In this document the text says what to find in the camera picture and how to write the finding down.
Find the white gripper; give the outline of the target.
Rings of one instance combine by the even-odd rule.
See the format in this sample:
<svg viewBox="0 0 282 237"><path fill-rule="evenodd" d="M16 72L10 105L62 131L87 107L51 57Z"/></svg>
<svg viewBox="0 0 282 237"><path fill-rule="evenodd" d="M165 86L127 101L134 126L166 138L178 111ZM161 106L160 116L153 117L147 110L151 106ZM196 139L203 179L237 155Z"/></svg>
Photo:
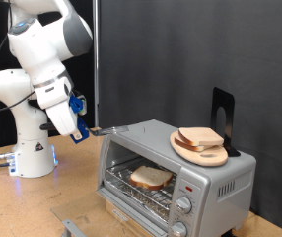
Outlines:
<svg viewBox="0 0 282 237"><path fill-rule="evenodd" d="M74 134L76 140L82 139L77 128L77 116L69 105L72 85L63 76L51 84L35 89L38 104L44 109L57 131L63 135Z"/></svg>

